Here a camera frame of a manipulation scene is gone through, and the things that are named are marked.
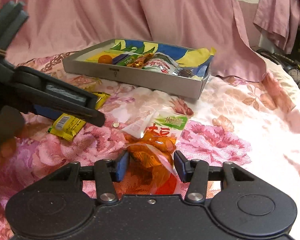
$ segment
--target pink fabric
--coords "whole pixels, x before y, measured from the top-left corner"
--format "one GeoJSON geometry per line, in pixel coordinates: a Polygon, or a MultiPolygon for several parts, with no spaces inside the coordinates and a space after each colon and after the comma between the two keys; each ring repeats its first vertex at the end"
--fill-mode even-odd
{"type": "MultiPolygon", "coordinates": [[[[0,8],[7,1],[0,0],[0,8]]],[[[215,47],[213,75],[258,82],[266,73],[265,62],[248,47],[237,0],[22,1],[30,19],[8,49],[13,63],[126,38],[215,47]]]]}
{"type": "Polygon", "coordinates": [[[300,0],[259,0],[254,24],[285,53],[292,51],[300,25],[300,0]]]}
{"type": "MultiPolygon", "coordinates": [[[[35,59],[25,65],[78,87],[111,94],[101,108],[106,123],[101,128],[86,124],[70,143],[47,133],[51,120],[25,115],[30,136],[18,140],[18,152],[0,171],[0,240],[13,235],[4,216],[13,194],[68,162],[92,165],[96,160],[115,158],[124,146],[119,130],[154,110],[189,116],[176,144],[188,159],[199,158],[215,166],[233,161],[290,195],[298,207],[290,234],[300,240],[300,133],[291,131],[295,119],[290,120],[289,113],[296,108],[291,111],[295,104],[286,94],[300,107],[300,90],[280,66],[266,60],[268,73],[262,83],[210,76],[200,99],[193,102],[161,91],[67,74],[61,63],[67,55],[35,59]]],[[[115,183],[119,196],[149,190],[149,185],[140,182],[144,180],[137,176],[137,167],[132,168],[123,182],[115,183]]],[[[183,195],[187,187],[181,184],[183,195]]],[[[93,181],[85,182],[83,190],[89,196],[96,194],[93,181]]],[[[219,190],[220,182],[209,181],[207,197],[219,190]]]]}

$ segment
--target floral pattern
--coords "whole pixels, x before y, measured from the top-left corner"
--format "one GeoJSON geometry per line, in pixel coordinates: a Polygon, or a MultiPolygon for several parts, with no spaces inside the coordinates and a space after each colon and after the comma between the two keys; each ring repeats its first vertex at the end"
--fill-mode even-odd
{"type": "MultiPolygon", "coordinates": [[[[116,158],[124,148],[120,130],[161,109],[189,117],[176,144],[188,159],[199,158],[215,166],[233,161],[290,195],[298,206],[290,234],[300,240],[300,134],[292,133],[286,120],[295,107],[291,98],[300,102],[300,91],[284,71],[267,64],[262,83],[209,77],[200,99],[194,102],[161,91],[65,73],[61,61],[69,54],[22,65],[90,92],[111,94],[100,109],[106,123],[101,128],[86,124],[72,142],[67,142],[47,133],[51,120],[24,115],[26,139],[18,140],[16,155],[0,170],[0,240],[13,235],[4,217],[5,205],[13,194],[68,162],[80,161],[86,166],[105,157],[116,158]]],[[[132,162],[124,180],[114,186],[119,196],[146,194],[151,178],[151,173],[132,162]]],[[[188,184],[181,185],[184,196],[188,184]]],[[[209,181],[207,197],[217,194],[219,185],[209,181]]],[[[93,181],[85,181],[83,191],[95,197],[93,181]]]]}

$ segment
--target small screw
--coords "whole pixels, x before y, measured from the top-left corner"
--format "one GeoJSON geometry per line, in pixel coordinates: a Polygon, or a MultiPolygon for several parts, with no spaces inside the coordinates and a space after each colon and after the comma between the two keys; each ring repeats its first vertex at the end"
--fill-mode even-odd
{"type": "Polygon", "coordinates": [[[155,204],[156,201],[155,201],[154,199],[149,199],[149,200],[148,200],[148,203],[149,203],[149,204],[155,204]]]}
{"type": "Polygon", "coordinates": [[[193,192],[193,193],[188,194],[188,199],[190,199],[192,201],[200,201],[200,200],[203,200],[203,195],[198,192],[193,192]]]}
{"type": "Polygon", "coordinates": [[[115,200],[115,195],[113,195],[112,193],[103,193],[101,194],[100,199],[103,201],[110,202],[115,200]]]}

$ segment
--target barcode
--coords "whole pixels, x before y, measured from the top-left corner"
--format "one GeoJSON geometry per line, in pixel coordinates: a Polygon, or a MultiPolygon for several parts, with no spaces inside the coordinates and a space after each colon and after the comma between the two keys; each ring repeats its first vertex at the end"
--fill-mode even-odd
{"type": "Polygon", "coordinates": [[[56,129],[61,131],[64,124],[70,119],[70,116],[64,116],[61,120],[56,124],[56,129]]]}

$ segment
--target circular cover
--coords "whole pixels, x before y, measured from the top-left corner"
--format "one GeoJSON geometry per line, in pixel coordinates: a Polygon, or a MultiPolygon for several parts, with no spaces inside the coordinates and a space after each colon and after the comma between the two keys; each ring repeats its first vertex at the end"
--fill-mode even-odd
{"type": "Polygon", "coordinates": [[[297,216],[295,202],[271,185],[242,183],[219,192],[210,203],[221,225],[246,236],[265,237],[286,232],[297,216]]]}
{"type": "Polygon", "coordinates": [[[53,237],[82,225],[93,211],[84,192],[20,192],[7,203],[6,218],[22,236],[53,237]]]}

